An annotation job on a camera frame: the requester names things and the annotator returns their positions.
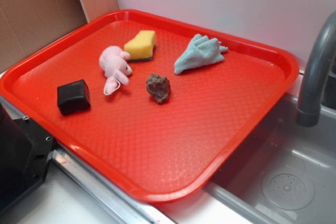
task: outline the sink drain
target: sink drain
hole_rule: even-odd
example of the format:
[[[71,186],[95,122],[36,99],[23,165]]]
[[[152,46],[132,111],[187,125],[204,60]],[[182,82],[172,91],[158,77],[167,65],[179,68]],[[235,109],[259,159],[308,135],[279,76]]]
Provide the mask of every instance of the sink drain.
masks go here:
[[[314,197],[314,186],[304,174],[291,168],[275,169],[262,181],[262,192],[276,207],[297,210],[306,207]]]

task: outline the blue cloth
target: blue cloth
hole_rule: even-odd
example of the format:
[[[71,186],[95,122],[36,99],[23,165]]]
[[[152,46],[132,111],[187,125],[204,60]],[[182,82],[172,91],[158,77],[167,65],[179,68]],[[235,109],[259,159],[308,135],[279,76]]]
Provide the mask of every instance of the blue cloth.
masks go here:
[[[196,34],[189,42],[187,49],[175,62],[175,74],[180,74],[186,69],[198,68],[224,60],[222,52],[228,50],[221,46],[218,39],[209,39],[207,36]]]

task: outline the sink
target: sink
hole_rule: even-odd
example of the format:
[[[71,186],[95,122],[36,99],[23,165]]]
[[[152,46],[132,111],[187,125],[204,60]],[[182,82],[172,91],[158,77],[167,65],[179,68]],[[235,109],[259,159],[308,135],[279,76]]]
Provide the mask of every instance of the sink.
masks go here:
[[[306,128],[296,103],[286,94],[206,186],[253,223],[336,221],[336,113]]]

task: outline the stuffed bunny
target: stuffed bunny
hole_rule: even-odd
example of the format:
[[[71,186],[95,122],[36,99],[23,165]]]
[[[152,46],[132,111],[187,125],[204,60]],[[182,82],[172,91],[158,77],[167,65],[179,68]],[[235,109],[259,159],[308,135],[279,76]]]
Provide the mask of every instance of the stuffed bunny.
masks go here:
[[[129,76],[132,73],[131,67],[126,60],[131,55],[124,52],[120,47],[110,46],[106,48],[99,58],[99,65],[105,71],[107,81],[104,87],[104,94],[110,95],[120,88],[120,83],[127,85]]]

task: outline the sponge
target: sponge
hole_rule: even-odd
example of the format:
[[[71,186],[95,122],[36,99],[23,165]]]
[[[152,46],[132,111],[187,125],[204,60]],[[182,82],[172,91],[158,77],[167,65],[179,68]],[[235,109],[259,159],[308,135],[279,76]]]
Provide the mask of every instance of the sponge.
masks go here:
[[[124,45],[124,51],[131,55],[129,61],[151,60],[155,44],[155,31],[142,30]]]

